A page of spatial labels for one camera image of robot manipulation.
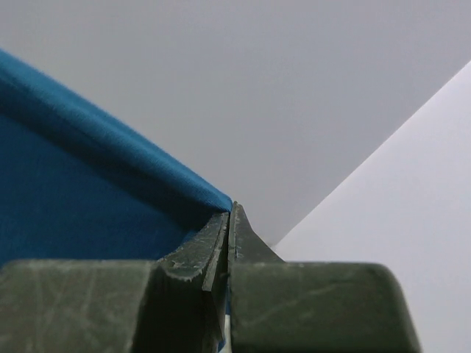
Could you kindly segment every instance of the gray wall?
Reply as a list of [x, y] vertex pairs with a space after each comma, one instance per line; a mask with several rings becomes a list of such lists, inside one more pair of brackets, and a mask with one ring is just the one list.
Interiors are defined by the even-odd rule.
[[471, 1], [0, 0], [0, 46], [275, 243], [471, 58]]

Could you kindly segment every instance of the blue cloth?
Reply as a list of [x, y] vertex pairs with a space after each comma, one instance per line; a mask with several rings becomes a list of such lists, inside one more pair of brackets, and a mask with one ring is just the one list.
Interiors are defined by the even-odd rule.
[[4, 51], [0, 163], [0, 265], [157, 259], [231, 208], [154, 144]]

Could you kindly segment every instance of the blue felt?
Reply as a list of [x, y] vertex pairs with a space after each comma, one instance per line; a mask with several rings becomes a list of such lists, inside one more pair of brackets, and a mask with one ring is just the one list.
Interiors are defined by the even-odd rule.
[[231, 208], [163, 150], [4, 51], [0, 163], [0, 265], [157, 259]]

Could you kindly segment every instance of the blue fabric surface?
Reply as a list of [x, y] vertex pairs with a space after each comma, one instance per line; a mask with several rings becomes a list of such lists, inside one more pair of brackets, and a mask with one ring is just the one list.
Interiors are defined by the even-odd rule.
[[0, 163], [0, 265], [157, 259], [231, 208], [154, 144], [4, 51]]

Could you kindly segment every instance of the white wall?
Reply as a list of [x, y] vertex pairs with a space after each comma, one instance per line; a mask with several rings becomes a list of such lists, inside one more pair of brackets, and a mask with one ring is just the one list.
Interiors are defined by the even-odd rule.
[[471, 59], [471, 1], [0, 0], [0, 46], [281, 239]]
[[277, 245], [384, 263], [425, 353], [471, 352], [471, 63]]

